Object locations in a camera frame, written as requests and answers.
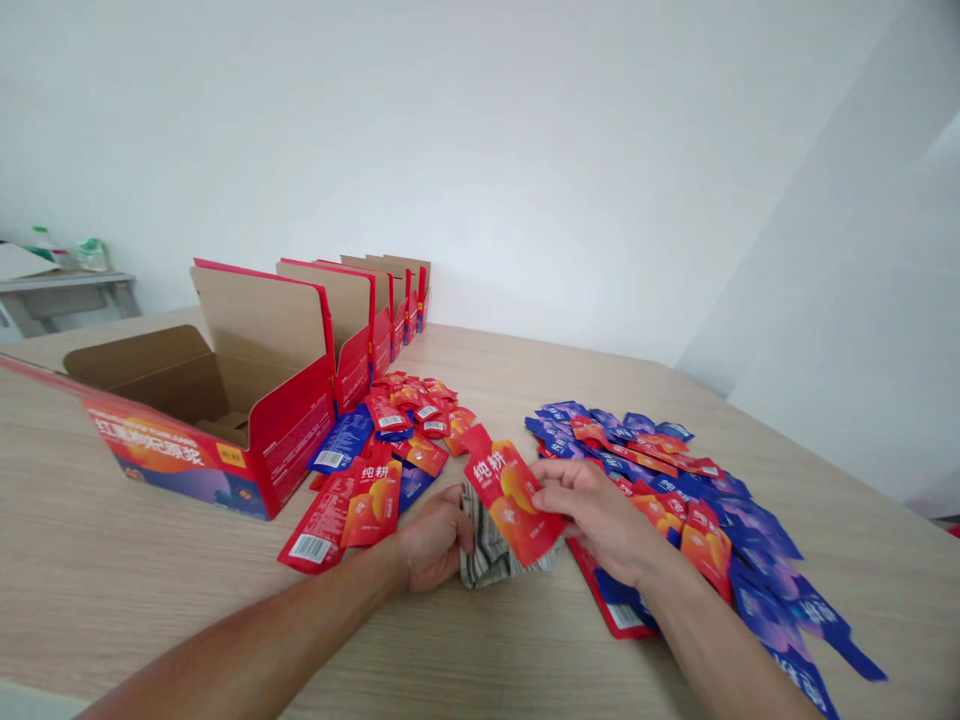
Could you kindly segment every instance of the pile of snack packets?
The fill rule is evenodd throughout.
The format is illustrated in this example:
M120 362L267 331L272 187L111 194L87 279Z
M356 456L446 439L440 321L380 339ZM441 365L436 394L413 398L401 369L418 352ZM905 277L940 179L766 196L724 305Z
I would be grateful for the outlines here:
M829 643L862 677L887 676L854 645L850 625L796 569L803 556L746 484L710 458L688 455L682 425L639 413L621 421L568 401L544 405L527 429L544 458L595 463L636 508L740 613L767 652L827 718L836 718L800 629ZM640 593L614 580L576 540L568 545L610 632L641 638L656 632Z
M594 463L697 568L810 701L837 718L800 630L829 643L861 676L886 680L851 639L852 629L796 569L803 556L746 484L710 458L689 455L693 439L677 423L639 413L623 420L574 402L550 403L526 418L541 458ZM566 520L533 507L540 484L508 440L493 441L457 393L434 378L392 372L342 414L310 468L317 490L278 560L318 574L351 547L369 547L397 531L398 519L440 475L450 455L469 453L463 508L476 552L460 554L464 585L478 588L549 570L564 545ZM443 439L447 450L433 440ZM569 539L610 632L657 634L640 593L607 574Z

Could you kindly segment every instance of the light wood tabletop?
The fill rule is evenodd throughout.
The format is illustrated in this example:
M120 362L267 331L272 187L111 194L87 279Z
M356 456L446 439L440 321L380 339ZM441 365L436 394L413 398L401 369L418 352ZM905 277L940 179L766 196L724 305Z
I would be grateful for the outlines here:
M182 322L177 311L4 351L61 369L76 347ZM396 369L460 392L531 460L523 418L578 400L696 434L695 454L743 478L807 561L804 574L890 676L862 680L808 644L845 718L960 712L960 543L661 365L429 325ZM0 371L0 673L93 699L206 625L302 576L276 562L312 497L273 522L124 478L74 398ZM452 458L434 489L460 482ZM644 717L702 712L661 639L614 640L567 550L549 574L404 597L364 627L285 717Z

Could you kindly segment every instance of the stack of boxes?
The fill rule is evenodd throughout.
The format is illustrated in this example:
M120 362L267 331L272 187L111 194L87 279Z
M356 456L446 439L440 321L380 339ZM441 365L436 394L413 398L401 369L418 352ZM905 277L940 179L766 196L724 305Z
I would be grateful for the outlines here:
M338 414L426 325L429 262L341 260L266 273L196 259L212 346L181 325L74 350L65 373L0 367L79 397L127 477L272 520Z

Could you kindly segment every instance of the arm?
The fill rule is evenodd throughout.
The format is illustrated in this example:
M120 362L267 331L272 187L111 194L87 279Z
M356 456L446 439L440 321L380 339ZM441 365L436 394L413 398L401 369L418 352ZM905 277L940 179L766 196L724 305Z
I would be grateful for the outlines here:
M541 460L540 510L572 518L568 535L633 585L657 619L694 693L717 720L822 720L740 618L593 464Z
M436 587L473 552L459 486L412 523L332 570L207 628L160 656L79 718L276 718L380 607Z

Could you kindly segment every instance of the forearm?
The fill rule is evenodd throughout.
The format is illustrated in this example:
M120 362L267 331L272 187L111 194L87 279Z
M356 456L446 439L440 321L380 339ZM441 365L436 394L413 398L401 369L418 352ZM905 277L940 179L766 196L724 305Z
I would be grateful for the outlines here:
M680 669L717 720L822 720L746 625L676 556L639 584Z
M245 608L154 660L81 718L276 718L406 587L396 536Z

